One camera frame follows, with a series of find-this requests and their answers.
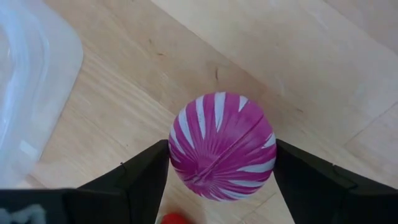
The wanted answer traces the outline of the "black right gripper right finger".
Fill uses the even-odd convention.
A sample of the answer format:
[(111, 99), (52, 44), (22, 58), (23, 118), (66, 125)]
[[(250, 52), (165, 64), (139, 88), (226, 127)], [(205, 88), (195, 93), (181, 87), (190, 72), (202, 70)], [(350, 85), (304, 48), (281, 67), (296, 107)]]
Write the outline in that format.
[(397, 189), (276, 144), (274, 176), (295, 223), (397, 223)]

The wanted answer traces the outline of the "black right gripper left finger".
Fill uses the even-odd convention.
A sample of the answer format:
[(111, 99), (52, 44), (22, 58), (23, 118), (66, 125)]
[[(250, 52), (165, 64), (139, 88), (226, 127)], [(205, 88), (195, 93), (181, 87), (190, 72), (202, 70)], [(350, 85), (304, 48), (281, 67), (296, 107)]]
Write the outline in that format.
[(169, 169), (167, 140), (160, 140), (108, 173), (64, 195), (68, 222), (154, 223)]

